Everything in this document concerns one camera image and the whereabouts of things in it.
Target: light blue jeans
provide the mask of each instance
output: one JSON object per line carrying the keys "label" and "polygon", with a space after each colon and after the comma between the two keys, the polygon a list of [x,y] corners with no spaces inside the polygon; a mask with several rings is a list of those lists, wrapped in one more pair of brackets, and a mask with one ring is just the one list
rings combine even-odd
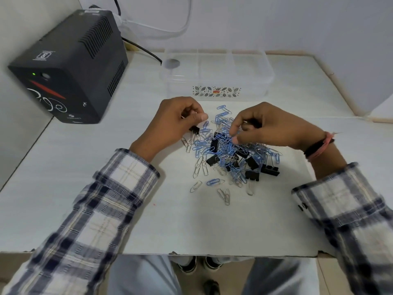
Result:
{"label": "light blue jeans", "polygon": [[[109,273],[111,295],[181,295],[171,260],[181,265],[189,256],[119,255]],[[215,262],[245,257],[216,257]],[[255,258],[242,295],[318,295],[316,260],[312,258]]]}

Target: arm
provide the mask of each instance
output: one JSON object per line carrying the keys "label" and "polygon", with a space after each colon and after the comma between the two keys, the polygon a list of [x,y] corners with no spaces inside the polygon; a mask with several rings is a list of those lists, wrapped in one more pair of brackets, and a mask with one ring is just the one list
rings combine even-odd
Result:
{"label": "arm", "polygon": [[[182,114],[189,116],[181,119]],[[160,177],[151,160],[207,118],[192,98],[164,100],[130,150],[117,149],[94,174],[60,227],[22,264],[3,294],[95,292],[119,253],[135,210]]]}
{"label": "arm", "polygon": [[[254,128],[243,123],[255,118]],[[241,126],[244,132],[238,133]],[[239,113],[230,133],[234,143],[259,142],[303,152],[325,133],[307,121],[271,104]],[[317,181],[292,190],[303,213],[324,229],[337,249],[341,268],[354,294],[390,294],[393,290],[393,212],[357,167],[347,165],[332,143],[311,160]]]}

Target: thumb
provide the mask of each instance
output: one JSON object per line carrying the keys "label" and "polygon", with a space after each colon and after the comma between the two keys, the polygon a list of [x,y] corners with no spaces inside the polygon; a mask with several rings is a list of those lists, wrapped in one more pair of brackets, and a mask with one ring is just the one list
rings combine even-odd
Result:
{"label": "thumb", "polygon": [[182,120],[184,127],[187,129],[193,125],[198,125],[199,123],[206,121],[209,118],[206,113],[192,113],[187,118]]}
{"label": "thumb", "polygon": [[241,131],[232,138],[234,144],[248,144],[248,143],[265,143],[263,137],[266,135],[264,128],[258,128],[250,131]]}

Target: shirt cuff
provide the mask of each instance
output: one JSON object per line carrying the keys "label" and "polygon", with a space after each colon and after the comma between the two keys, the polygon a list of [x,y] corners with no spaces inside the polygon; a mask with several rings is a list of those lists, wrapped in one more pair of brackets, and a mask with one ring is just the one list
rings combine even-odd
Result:
{"label": "shirt cuff", "polygon": [[341,227],[381,211],[384,198],[377,194],[358,163],[292,190],[298,207],[319,225]]}
{"label": "shirt cuff", "polygon": [[93,179],[121,194],[139,207],[149,194],[160,173],[147,161],[128,149],[116,149]]}

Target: black shoe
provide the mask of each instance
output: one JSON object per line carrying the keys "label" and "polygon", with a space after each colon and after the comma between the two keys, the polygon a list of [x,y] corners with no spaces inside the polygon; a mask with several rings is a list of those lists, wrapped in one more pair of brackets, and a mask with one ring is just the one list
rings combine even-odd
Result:
{"label": "black shoe", "polygon": [[191,275],[195,272],[196,268],[197,268],[197,258],[196,256],[193,257],[193,259],[191,260],[191,262],[186,265],[186,266],[181,266],[179,264],[177,264],[177,266],[179,266],[180,270],[185,274],[185,275]]}
{"label": "black shoe", "polygon": [[219,270],[222,264],[214,263],[211,257],[205,257],[203,260],[203,266],[205,267],[206,270],[209,270],[211,272],[216,272],[217,270]]}
{"label": "black shoe", "polygon": [[220,295],[219,283],[214,280],[208,280],[203,284],[205,295]]}

